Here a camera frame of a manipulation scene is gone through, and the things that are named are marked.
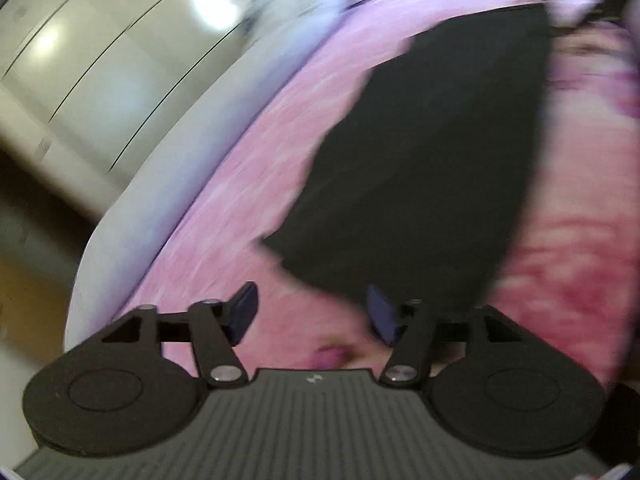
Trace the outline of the black garment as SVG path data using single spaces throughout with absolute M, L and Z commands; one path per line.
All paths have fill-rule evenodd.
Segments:
M 520 222 L 550 50 L 539 3 L 414 36 L 326 134 L 265 246 L 299 281 L 354 301 L 375 287 L 393 304 L 475 304 Z

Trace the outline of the pink floral bed sheet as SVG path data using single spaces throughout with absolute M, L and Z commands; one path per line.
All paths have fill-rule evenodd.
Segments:
M 258 285 L 239 346 L 258 367 L 369 367 L 388 351 L 362 312 L 293 280 L 258 238 L 283 218 L 322 136 L 375 65 L 460 14 L 540 0 L 380 0 L 350 18 L 262 112 L 186 211 L 128 307 L 178 312 Z M 596 25 L 554 47 L 547 146 L 489 303 L 608 382 L 631 331 L 639 263 L 639 92 L 629 35 Z

